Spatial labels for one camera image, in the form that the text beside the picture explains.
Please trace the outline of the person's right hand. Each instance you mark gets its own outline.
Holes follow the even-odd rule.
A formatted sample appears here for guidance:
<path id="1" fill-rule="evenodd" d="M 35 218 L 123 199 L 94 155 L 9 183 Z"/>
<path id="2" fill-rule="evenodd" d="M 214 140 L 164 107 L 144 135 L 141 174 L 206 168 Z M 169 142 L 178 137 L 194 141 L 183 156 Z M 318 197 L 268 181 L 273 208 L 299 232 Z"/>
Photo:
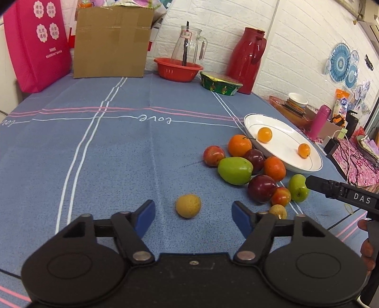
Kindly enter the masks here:
<path id="1" fill-rule="evenodd" d="M 358 222 L 358 227 L 360 230 L 367 231 L 367 220 L 361 219 Z M 373 256 L 374 254 L 374 247 L 369 242 L 369 239 L 366 239 L 360 248 L 361 253 L 361 259 L 364 261 L 366 267 L 367 267 L 367 276 L 370 276 L 371 272 L 376 266 L 376 261 Z"/>

